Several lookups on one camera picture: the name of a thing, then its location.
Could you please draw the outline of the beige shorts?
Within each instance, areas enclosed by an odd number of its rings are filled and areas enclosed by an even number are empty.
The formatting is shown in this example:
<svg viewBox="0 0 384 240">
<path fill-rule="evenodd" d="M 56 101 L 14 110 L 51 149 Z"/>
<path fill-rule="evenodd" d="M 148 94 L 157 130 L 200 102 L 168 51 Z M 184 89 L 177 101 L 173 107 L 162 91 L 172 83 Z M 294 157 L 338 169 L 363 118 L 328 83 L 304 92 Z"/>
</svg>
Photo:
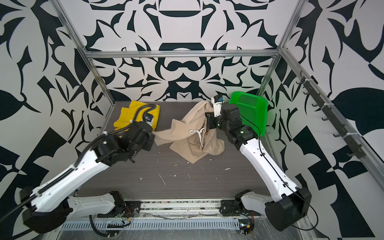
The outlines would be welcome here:
<svg viewBox="0 0 384 240">
<path fill-rule="evenodd" d="M 170 143 L 170 149 L 194 164 L 206 155 L 224 152 L 225 141 L 217 138 L 217 131 L 207 126 L 206 113 L 214 109 L 208 101 L 198 102 L 182 120 L 172 120 L 167 130 L 156 131 L 157 146 Z"/>
</svg>

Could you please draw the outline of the yellow shorts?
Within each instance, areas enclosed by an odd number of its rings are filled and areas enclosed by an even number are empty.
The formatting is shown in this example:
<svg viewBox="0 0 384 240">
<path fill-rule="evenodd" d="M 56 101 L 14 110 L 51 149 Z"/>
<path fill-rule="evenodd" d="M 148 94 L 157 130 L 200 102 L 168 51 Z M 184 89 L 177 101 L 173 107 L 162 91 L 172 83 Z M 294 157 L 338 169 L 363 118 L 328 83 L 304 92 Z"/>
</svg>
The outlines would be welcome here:
<svg viewBox="0 0 384 240">
<path fill-rule="evenodd" d="M 150 113 L 155 117 L 153 130 L 155 131 L 160 117 L 160 106 L 132 101 L 128 107 L 123 107 L 119 118 L 114 122 L 115 130 L 127 127 L 132 122 L 143 122 L 143 114 Z"/>
</svg>

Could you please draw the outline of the green plastic basket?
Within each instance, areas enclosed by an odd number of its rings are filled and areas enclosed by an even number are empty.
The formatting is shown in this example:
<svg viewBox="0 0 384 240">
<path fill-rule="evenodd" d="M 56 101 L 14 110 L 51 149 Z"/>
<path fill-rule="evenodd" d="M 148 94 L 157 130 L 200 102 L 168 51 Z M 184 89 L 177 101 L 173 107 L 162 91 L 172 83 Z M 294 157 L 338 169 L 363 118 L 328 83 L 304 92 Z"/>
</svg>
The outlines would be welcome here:
<svg viewBox="0 0 384 240">
<path fill-rule="evenodd" d="M 233 92 L 230 104 L 238 107 L 244 125 L 250 126 L 260 137 L 265 135 L 269 106 L 265 98 L 249 93 Z"/>
</svg>

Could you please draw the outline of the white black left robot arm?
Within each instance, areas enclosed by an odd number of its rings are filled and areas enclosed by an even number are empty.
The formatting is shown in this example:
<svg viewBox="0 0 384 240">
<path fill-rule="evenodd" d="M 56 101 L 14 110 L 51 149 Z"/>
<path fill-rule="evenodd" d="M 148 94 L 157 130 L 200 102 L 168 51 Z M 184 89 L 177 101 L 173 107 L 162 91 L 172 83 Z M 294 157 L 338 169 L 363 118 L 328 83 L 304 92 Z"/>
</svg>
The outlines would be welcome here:
<svg viewBox="0 0 384 240">
<path fill-rule="evenodd" d="M 133 122 L 112 133 L 103 133 L 80 153 L 76 162 L 62 173 L 36 187 L 27 197 L 23 223 L 32 231 L 50 232 L 70 219 L 99 216 L 112 218 L 124 213 L 126 203 L 118 191 L 94 197 L 72 194 L 92 177 L 118 162 L 132 161 L 141 151 L 150 151 L 154 143 L 153 128 L 145 122 Z"/>
</svg>

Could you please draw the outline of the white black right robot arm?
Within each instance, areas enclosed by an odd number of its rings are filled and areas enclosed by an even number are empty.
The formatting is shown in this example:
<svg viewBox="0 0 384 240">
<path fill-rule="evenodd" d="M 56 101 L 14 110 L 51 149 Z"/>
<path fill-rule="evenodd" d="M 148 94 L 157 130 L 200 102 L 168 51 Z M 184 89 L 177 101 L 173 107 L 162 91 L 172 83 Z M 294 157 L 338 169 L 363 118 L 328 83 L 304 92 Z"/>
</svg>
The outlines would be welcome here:
<svg viewBox="0 0 384 240">
<path fill-rule="evenodd" d="M 264 181 L 269 195 L 252 191 L 236 195 L 241 211 L 265 215 L 272 226 L 283 231 L 303 219 L 311 208 L 312 194 L 307 188 L 299 188 L 267 153 L 260 134 L 243 124 L 244 117 L 234 104 L 214 103 L 213 112 L 206 113 L 209 129 L 225 132 L 228 140 L 247 158 Z"/>
</svg>

